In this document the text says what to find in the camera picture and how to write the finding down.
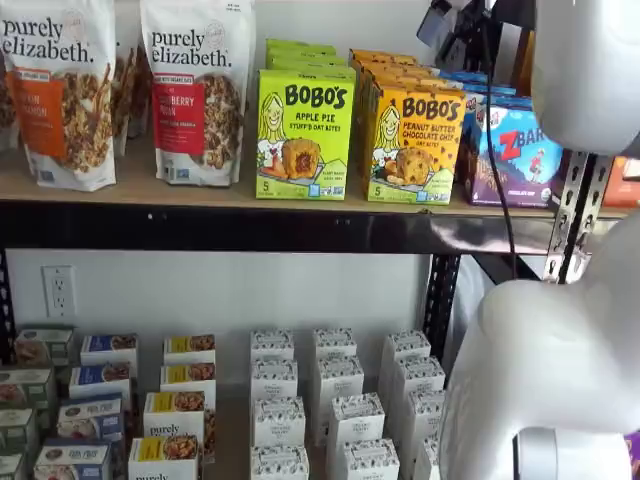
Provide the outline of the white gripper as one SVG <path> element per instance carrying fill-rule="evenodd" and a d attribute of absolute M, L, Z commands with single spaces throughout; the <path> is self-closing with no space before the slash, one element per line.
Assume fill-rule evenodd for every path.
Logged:
<path fill-rule="evenodd" d="M 440 66 L 462 66 L 463 71 L 493 71 L 501 37 L 501 23 L 493 13 L 495 1 L 450 1 L 456 12 L 454 32 L 448 32 L 439 50 Z M 441 36 L 443 13 L 430 6 L 416 32 L 427 46 Z"/>

